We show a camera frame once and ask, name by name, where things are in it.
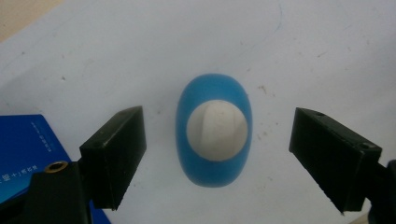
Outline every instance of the white circle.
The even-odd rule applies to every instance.
[[[192,149],[210,161],[225,161],[236,155],[248,139],[248,123],[233,104],[212,100],[199,105],[187,123]]]

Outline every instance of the white surface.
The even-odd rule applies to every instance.
[[[348,223],[288,152],[294,108],[323,112],[396,158],[396,3],[65,0],[0,44],[1,114],[41,113],[72,159],[115,112],[144,107],[148,151],[113,223]],[[229,186],[178,163],[177,100],[228,74],[249,95],[253,142]]]
[[[187,139],[198,155],[225,161],[241,151],[248,139],[248,123],[233,104],[212,100],[198,105],[187,122]]]

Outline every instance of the blue booklet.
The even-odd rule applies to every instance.
[[[55,161],[70,161],[42,115],[0,116],[0,203],[27,192],[32,174]],[[92,221],[108,224],[91,203]]]

